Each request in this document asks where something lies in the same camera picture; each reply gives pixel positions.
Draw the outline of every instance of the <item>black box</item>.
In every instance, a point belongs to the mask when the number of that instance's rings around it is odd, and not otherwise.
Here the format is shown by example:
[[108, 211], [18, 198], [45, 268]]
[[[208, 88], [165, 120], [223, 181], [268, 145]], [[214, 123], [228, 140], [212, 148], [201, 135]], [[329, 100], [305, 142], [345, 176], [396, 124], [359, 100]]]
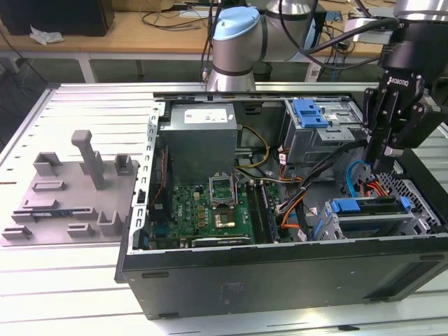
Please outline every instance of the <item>black box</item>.
[[112, 0], [0, 0], [0, 17], [11, 35], [30, 25], [62, 35], [104, 36], [113, 23]]

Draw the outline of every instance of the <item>aluminum workbench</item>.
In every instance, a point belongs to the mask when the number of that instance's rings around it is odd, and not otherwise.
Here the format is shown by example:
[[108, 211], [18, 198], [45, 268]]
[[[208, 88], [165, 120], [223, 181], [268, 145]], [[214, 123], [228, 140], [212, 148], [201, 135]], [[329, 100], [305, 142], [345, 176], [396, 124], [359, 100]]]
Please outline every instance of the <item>aluminum workbench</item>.
[[[263, 91], [349, 92], [374, 83], [259, 84]], [[70, 143], [75, 129], [93, 133], [103, 160], [116, 153], [141, 159], [152, 92], [199, 91], [199, 84], [62, 85], [46, 90], [0, 154], [0, 230], [22, 199], [36, 154], [55, 151], [80, 160]], [[445, 189], [448, 136], [443, 127], [418, 149]], [[119, 243], [0, 248], [0, 335], [326, 335], [338, 326], [365, 335], [448, 334], [448, 272], [402, 302], [272, 311], [151, 322], [127, 284], [114, 280]]]

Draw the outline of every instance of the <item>gray floor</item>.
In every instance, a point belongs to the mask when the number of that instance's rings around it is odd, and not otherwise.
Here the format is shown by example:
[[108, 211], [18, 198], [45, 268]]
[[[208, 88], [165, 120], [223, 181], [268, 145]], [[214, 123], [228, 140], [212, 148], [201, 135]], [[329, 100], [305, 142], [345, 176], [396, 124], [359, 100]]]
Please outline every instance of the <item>gray floor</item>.
[[[192, 82], [198, 81], [199, 62], [177, 61], [145, 61], [144, 78], [137, 76], [135, 61], [95, 60], [92, 63], [100, 82]], [[83, 75], [78, 63], [70, 59], [35, 59], [33, 66], [49, 83], [83, 83]], [[28, 114], [34, 102], [45, 89], [46, 85], [31, 70], [24, 81], [28, 65], [20, 67], [20, 73], [11, 76], [4, 74], [0, 80], [0, 149], [8, 142], [23, 118]], [[271, 81], [298, 82], [305, 79], [307, 65], [303, 63], [273, 63]], [[263, 72], [256, 66], [254, 72]], [[375, 65], [361, 66], [343, 71], [338, 81], [368, 82], [378, 81], [382, 71]], [[331, 81], [333, 75], [323, 74], [320, 81]], [[439, 95], [445, 98], [446, 90], [440, 90]]]

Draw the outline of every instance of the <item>table leg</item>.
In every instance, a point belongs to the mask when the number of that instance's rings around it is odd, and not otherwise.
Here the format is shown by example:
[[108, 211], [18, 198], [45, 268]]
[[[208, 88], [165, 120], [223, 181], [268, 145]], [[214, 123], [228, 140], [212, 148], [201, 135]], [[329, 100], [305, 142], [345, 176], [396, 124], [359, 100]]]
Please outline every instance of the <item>table leg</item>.
[[321, 72], [321, 66], [317, 65], [316, 63], [310, 62], [308, 65], [305, 82], [317, 82], [320, 72]]
[[87, 55], [81, 55], [78, 58], [79, 66], [83, 72], [84, 80], [86, 83], [97, 83], [98, 78], [95, 74], [92, 65], [90, 64], [90, 58]]
[[145, 69], [143, 68], [143, 61], [141, 59], [136, 59], [135, 65], [137, 67], [137, 76], [138, 77], [145, 76]]
[[0, 62], [9, 70], [12, 74], [18, 74], [20, 72], [15, 60], [13, 58], [0, 58]]

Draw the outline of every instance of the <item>blue drive bracket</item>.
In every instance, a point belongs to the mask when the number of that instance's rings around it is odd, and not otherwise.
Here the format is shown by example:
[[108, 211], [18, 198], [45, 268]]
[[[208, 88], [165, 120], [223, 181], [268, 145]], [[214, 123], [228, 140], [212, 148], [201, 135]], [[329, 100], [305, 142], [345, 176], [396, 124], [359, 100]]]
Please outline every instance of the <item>blue drive bracket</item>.
[[409, 201], [409, 199], [406, 196], [400, 196], [400, 202], [405, 208], [406, 212], [411, 211], [412, 209], [412, 203]]
[[330, 203], [331, 209], [336, 213], [344, 212], [359, 212], [361, 208], [359, 207], [357, 201], [352, 198], [340, 198], [334, 199]]
[[330, 125], [312, 99], [294, 99], [293, 106], [303, 128], [327, 128]]

